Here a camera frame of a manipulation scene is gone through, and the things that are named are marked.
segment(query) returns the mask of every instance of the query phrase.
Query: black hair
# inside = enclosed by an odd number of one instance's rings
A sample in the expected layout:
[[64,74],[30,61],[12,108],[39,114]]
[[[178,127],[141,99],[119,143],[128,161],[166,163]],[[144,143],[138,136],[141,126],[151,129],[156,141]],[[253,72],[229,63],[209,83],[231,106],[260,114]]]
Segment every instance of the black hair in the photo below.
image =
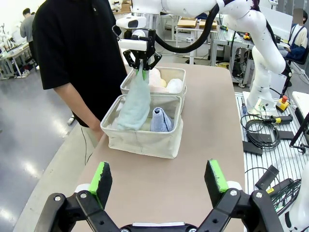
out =
[[308,19],[308,14],[307,14],[307,12],[306,11],[304,11],[304,18],[306,19],[305,21],[304,21],[304,24],[307,22],[307,19]]
[[29,14],[31,11],[29,8],[24,9],[23,15]]

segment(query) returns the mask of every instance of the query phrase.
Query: beige tabletop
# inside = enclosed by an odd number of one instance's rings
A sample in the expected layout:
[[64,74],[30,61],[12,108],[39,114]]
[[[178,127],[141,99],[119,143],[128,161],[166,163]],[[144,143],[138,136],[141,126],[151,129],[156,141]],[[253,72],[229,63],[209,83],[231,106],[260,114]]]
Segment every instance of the beige tabletop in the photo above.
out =
[[[184,221],[199,226],[211,211],[204,182],[208,159],[216,159],[227,180],[244,188],[244,158],[231,74],[210,66],[160,64],[186,70],[183,135],[175,159],[149,157],[108,148],[103,137],[78,184],[90,183],[101,161],[110,163],[113,184],[106,212],[117,226],[133,222]],[[78,222],[74,232],[91,231]],[[225,231],[242,232],[240,220]]]

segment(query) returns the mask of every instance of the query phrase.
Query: robotic arm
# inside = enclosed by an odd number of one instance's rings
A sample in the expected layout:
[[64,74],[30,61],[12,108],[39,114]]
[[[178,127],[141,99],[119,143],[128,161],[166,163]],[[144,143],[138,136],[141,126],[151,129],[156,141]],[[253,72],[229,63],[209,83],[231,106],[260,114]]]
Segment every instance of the robotic arm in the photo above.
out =
[[[195,44],[187,48],[176,48],[166,44],[156,37],[155,29],[158,24],[160,12],[173,15],[195,17],[202,12],[211,11],[205,29]],[[155,41],[165,49],[188,53],[200,47],[208,37],[215,15],[220,11],[226,14],[224,24],[236,31],[248,32],[255,44],[253,59],[255,62],[255,80],[249,98],[247,99],[248,111],[256,108],[257,104],[265,106],[267,111],[275,108],[274,100],[270,94],[270,81],[273,73],[279,74],[285,70],[286,62],[278,51],[267,27],[264,15],[252,10],[250,1],[247,0],[134,0],[131,17],[118,19],[116,25],[125,29],[132,29],[131,40],[121,40],[121,48],[128,49],[124,52],[129,66],[138,69],[140,61],[144,69],[149,70],[161,59],[155,52]]]

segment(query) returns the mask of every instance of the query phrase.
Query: person sitting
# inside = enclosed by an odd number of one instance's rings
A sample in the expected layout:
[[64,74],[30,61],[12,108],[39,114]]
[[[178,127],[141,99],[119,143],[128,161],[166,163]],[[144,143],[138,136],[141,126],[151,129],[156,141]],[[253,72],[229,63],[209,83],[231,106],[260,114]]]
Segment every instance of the person sitting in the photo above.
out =
[[293,24],[288,42],[289,47],[278,46],[278,49],[283,57],[293,60],[301,60],[305,54],[308,32],[304,24],[307,22],[308,14],[303,11],[303,23]]

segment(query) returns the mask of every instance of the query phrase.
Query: blue towel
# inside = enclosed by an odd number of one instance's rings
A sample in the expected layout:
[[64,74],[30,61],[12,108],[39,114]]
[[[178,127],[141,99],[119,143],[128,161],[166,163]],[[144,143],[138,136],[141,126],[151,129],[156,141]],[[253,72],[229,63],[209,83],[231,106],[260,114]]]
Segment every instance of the blue towel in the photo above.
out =
[[155,108],[153,118],[150,123],[150,131],[170,132],[173,130],[173,124],[162,108]]

